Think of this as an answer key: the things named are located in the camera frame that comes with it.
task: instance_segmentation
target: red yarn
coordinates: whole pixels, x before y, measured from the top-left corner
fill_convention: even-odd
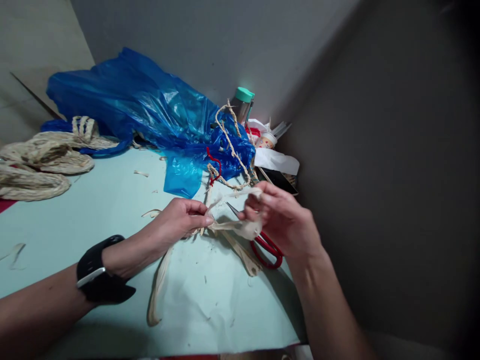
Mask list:
[[[210,160],[212,161],[215,161],[218,163],[218,176],[214,179],[210,179],[210,186],[213,186],[214,185],[214,181],[215,180],[218,180],[218,178],[222,175],[222,164],[220,163],[220,160],[216,159],[216,158],[213,158],[212,155],[210,155],[210,149],[209,147],[207,146],[206,147],[206,153],[208,154],[208,156],[210,157]]]

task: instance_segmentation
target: watch strap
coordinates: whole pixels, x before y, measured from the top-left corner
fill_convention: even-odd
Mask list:
[[[136,289],[126,285],[130,279],[123,279],[120,276],[109,274],[108,271],[99,270],[105,269],[102,261],[102,251],[124,239],[121,235],[111,236],[92,246],[78,262],[76,266],[77,284],[81,284],[81,280],[88,277],[91,273],[95,271],[100,272],[98,276],[90,281],[79,285],[88,301],[120,304],[135,294]]]

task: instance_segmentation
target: forearm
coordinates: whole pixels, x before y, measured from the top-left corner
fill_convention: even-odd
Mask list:
[[[376,359],[342,292],[327,253],[288,260],[314,359]]]
[[[77,286],[77,264],[0,299],[0,354],[28,359],[45,351],[95,307]]]

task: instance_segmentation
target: light blue table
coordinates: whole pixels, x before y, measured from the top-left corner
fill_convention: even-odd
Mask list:
[[[0,254],[26,243],[17,262],[26,269],[10,270],[10,258],[0,261],[0,297],[77,262],[88,248],[113,234],[128,237],[140,230],[151,221],[142,214],[163,209],[174,198],[162,191],[165,170],[166,162],[157,153],[129,150],[96,160],[91,172],[71,178],[71,188],[61,196],[18,202],[1,213]],[[215,199],[217,191],[231,190],[215,183],[213,191]],[[195,199],[203,201],[204,194],[202,186]],[[229,199],[238,209],[244,201],[245,197]],[[225,204],[214,215],[233,218]],[[235,353],[306,340],[300,301],[286,264],[249,277],[223,237],[182,240],[173,249],[158,300],[162,321],[148,327],[157,267],[158,261],[129,282],[137,289],[131,299],[90,312],[47,358]]]

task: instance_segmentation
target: plastic cup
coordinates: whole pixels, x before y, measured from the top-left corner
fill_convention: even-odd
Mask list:
[[[262,132],[259,148],[273,149],[277,145],[277,138],[269,132]]]

